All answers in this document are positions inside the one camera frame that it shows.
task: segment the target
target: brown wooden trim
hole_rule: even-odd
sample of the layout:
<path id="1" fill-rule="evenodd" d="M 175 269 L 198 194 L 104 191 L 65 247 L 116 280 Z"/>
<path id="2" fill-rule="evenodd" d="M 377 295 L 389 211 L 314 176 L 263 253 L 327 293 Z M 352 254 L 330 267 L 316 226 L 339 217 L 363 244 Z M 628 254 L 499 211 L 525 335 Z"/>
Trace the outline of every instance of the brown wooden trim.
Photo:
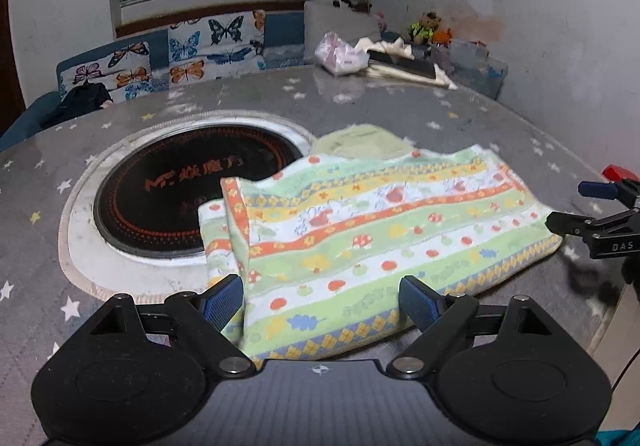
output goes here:
<path id="1" fill-rule="evenodd" d="M 116 27 L 116 38 L 130 36 L 132 34 L 157 29 L 159 27 L 166 27 L 173 23 L 193 20 L 194 18 L 204 18 L 206 16 L 214 16 L 216 14 L 255 9 L 263 9 L 265 11 L 303 10 L 305 9 L 305 1 L 273 0 L 270 2 L 243 2 L 241 4 L 220 4 L 218 6 L 208 6 L 181 12 L 172 12 L 171 14 L 163 14 L 161 16 L 154 16 L 152 18 L 145 18 L 144 20 L 137 20 L 135 22 L 119 25 Z"/>
<path id="2" fill-rule="evenodd" d="M 14 47 L 9 26 L 9 0 L 0 0 L 0 135 L 25 111 L 22 89 L 15 68 Z"/>

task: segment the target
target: black cable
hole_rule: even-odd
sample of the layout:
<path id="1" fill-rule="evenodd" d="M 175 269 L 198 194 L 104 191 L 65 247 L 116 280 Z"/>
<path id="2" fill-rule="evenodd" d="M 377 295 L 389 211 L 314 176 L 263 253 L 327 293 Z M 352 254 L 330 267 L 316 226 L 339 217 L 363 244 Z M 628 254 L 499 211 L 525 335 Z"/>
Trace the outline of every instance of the black cable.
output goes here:
<path id="1" fill-rule="evenodd" d="M 620 372 L 620 375 L 618 376 L 618 378 L 616 379 L 616 382 L 613 383 L 613 387 L 611 389 L 611 395 L 613 395 L 613 393 L 616 391 L 616 387 L 618 386 L 618 383 L 622 380 L 622 378 L 624 377 L 624 375 L 626 374 L 626 372 L 628 371 L 629 367 L 633 364 L 633 362 L 636 360 L 636 357 L 638 357 L 638 354 L 640 354 L 640 349 L 636 350 L 636 353 L 631 356 L 631 359 L 629 360 L 629 362 L 626 364 L 625 368 L 622 369 L 622 372 Z"/>

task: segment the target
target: wooden door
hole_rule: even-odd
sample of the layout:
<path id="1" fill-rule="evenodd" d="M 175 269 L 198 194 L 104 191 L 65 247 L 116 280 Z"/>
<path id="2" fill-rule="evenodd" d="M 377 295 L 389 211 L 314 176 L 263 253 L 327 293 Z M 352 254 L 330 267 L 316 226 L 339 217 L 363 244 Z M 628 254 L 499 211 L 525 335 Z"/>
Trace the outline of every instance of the wooden door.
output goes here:
<path id="1" fill-rule="evenodd" d="M 0 135 L 24 112 L 9 28 L 9 0 L 0 0 Z"/>

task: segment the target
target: black round cooktop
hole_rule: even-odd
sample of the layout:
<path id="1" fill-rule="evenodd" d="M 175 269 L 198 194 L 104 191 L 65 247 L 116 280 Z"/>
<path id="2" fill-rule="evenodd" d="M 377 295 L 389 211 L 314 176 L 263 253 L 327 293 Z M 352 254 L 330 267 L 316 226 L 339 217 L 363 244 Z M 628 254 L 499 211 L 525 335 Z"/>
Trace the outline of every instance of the black round cooktop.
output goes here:
<path id="1" fill-rule="evenodd" d="M 131 254 L 194 254 L 204 248 L 198 206 L 222 198 L 220 179 L 265 179 L 301 156 L 287 139 L 252 126 L 174 134 L 140 148 L 111 171 L 96 195 L 95 223 L 107 242 Z"/>

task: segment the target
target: black bag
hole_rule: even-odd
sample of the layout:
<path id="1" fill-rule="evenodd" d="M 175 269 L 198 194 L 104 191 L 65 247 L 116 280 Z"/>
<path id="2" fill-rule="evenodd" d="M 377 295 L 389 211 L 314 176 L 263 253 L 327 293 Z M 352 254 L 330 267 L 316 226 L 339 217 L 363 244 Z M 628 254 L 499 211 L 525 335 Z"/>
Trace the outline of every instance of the black bag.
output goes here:
<path id="1" fill-rule="evenodd" d="M 40 121 L 40 127 L 45 130 L 63 121 L 95 112 L 106 101 L 111 101 L 111 97 L 104 84 L 84 82 L 69 91 L 56 109 Z"/>

